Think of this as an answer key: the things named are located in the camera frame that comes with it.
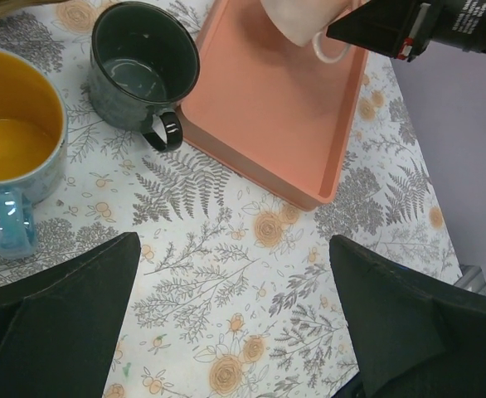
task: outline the table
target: table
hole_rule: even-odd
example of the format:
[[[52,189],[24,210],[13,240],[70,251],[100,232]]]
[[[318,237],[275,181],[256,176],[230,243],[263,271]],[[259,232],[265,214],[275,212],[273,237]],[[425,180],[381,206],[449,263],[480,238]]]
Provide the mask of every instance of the table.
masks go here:
[[[153,2],[193,35],[210,6]],[[40,250],[0,259],[0,286],[136,231],[138,276],[104,398],[330,397],[357,371],[332,234],[448,283],[460,276],[389,60],[369,56],[335,201],[303,213],[188,145],[155,153],[101,121],[85,78],[90,29],[109,5],[0,20],[0,47],[47,73],[70,123],[64,182],[36,209]],[[204,176],[211,184],[197,184]]]

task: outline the dark green mug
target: dark green mug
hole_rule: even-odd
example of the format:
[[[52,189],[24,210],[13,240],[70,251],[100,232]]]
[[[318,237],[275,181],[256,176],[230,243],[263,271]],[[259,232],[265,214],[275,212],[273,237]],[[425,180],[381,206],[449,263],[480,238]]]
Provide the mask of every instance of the dark green mug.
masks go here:
[[[182,144],[174,110],[199,77],[199,53],[184,26],[163,9],[121,2],[97,19],[90,51],[90,102],[119,129],[140,132],[158,151]],[[154,130],[159,117],[164,141]]]

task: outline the pink tray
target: pink tray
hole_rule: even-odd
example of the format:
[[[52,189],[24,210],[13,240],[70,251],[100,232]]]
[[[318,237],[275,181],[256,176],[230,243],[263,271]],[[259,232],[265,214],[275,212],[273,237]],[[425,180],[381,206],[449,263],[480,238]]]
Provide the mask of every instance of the pink tray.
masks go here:
[[[260,0],[216,0],[197,44],[201,76],[180,110],[186,140],[301,209],[329,203],[367,52],[326,65],[285,39]]]

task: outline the mug rim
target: mug rim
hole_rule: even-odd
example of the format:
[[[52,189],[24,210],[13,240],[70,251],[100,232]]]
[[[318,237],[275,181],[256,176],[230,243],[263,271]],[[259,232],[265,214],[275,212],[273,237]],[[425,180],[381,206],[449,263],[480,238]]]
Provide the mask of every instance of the mug rim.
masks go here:
[[[66,104],[64,100],[62,99],[61,95],[59,94],[59,90],[56,88],[55,84],[44,74],[43,71],[38,69],[36,66],[34,66],[30,61],[26,60],[25,58],[19,56],[18,54],[15,54],[14,52],[10,52],[7,50],[3,50],[0,48],[0,52],[3,54],[6,54],[8,56],[11,56],[19,61],[22,61],[24,64],[30,66],[35,72],[37,72],[40,76],[44,78],[44,80],[50,85],[51,89],[55,93],[56,97],[59,99],[59,102],[61,103],[61,113],[62,113],[62,130],[61,130],[61,136],[59,137],[59,140],[57,141],[56,146],[53,148],[53,151],[50,153],[50,155],[46,158],[44,162],[38,165],[38,167],[33,168],[29,172],[26,172],[25,174],[22,174],[21,176],[10,178],[8,180],[0,180],[0,186],[3,185],[8,185],[8,184],[13,184],[13,183],[21,183],[25,182],[29,178],[31,178],[33,175],[37,174],[40,172],[42,169],[44,169],[54,158],[57,156],[59,151],[62,149],[63,145],[66,145],[66,135],[68,132],[68,115],[66,113]]]
[[[97,37],[96,33],[97,33],[97,30],[100,26],[100,23],[101,23],[101,21],[103,21],[104,17],[106,16],[106,14],[108,12],[110,12],[110,11],[112,11],[112,10],[118,8],[118,7],[131,7],[131,6],[147,8],[151,11],[154,11],[154,12],[157,12],[159,14],[164,15],[169,20],[171,20],[182,31],[182,33],[184,33],[186,38],[189,40],[189,42],[191,44],[191,48],[193,50],[193,55],[194,55],[195,62],[196,62],[196,65],[197,65],[197,70],[195,72],[195,76],[193,77],[193,80],[191,81],[189,87],[185,91],[183,91],[180,95],[177,95],[177,96],[170,98],[170,99],[166,99],[164,101],[152,101],[152,100],[149,100],[149,99],[138,97],[137,95],[129,93],[122,86],[120,86],[116,81],[114,81],[114,79],[112,79],[110,77],[109,73],[103,67],[103,62],[101,62],[99,48],[97,46],[97,38],[96,38]],[[92,28],[91,45],[92,45],[91,51],[92,51],[92,54],[94,55],[95,63],[97,64],[100,71],[103,73],[103,76],[106,78],[106,80],[109,81],[116,89],[118,89],[120,93],[126,94],[128,97],[133,98],[134,100],[143,102],[145,104],[160,104],[160,105],[175,104],[178,101],[186,98],[186,96],[189,95],[192,92],[193,88],[195,87],[195,85],[197,84],[197,82],[199,80],[199,75],[200,75],[200,72],[201,72],[201,57],[199,56],[199,50],[197,49],[197,45],[195,44],[195,41],[193,40],[192,35],[190,35],[190,33],[183,26],[183,24],[181,24],[180,21],[178,21],[173,15],[171,15],[169,12],[167,12],[166,10],[164,10],[160,7],[154,6],[153,4],[149,4],[149,3],[146,3],[146,2],[118,2],[117,4],[114,4],[110,7],[108,7],[95,20],[94,27]]]

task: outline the purple wall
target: purple wall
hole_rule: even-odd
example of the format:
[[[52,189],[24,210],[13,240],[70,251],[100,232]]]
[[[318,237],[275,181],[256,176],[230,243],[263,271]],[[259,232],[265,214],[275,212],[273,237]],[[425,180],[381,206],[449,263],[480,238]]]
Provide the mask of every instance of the purple wall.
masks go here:
[[[393,65],[459,262],[486,278],[486,56],[431,43]]]

